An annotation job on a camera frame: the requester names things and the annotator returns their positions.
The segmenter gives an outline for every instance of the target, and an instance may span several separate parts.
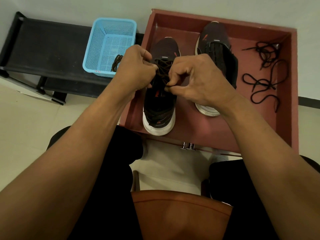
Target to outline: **forearm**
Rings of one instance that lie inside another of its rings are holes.
[[[68,236],[129,101],[115,90],[110,84],[50,149],[0,193],[1,239]]]
[[[224,115],[275,230],[282,239],[319,236],[320,175],[242,96]]]

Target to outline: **hand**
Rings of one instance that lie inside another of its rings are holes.
[[[130,95],[146,86],[151,87],[150,82],[158,69],[156,64],[148,62],[151,59],[151,54],[141,46],[131,46],[126,50],[112,83]]]
[[[189,84],[185,87],[177,86],[187,75],[190,75]],[[169,78],[166,91],[194,103],[213,107],[220,113],[239,95],[207,54],[175,58]]]

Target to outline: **leg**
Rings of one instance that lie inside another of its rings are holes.
[[[69,127],[55,134],[49,147]],[[68,239],[142,239],[130,189],[133,183],[129,164],[143,154],[141,137],[117,126],[101,165],[90,197]]]
[[[320,172],[320,166],[303,157]],[[210,194],[212,198],[234,208],[224,239],[279,239],[269,216],[251,181],[243,160],[211,164]]]

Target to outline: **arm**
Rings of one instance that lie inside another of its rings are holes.
[[[156,69],[140,46],[126,51],[97,100],[44,154],[0,192],[0,239],[66,239],[98,176],[116,124]]]
[[[185,73],[186,87],[175,86]],[[281,239],[320,238],[320,174],[238,94],[207,55],[176,58],[168,88],[216,108],[231,128],[268,216]]]

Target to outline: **red marking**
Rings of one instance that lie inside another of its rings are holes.
[[[207,34],[204,36],[204,38],[203,38],[202,40],[206,40],[206,37],[208,37],[208,35],[207,35]]]

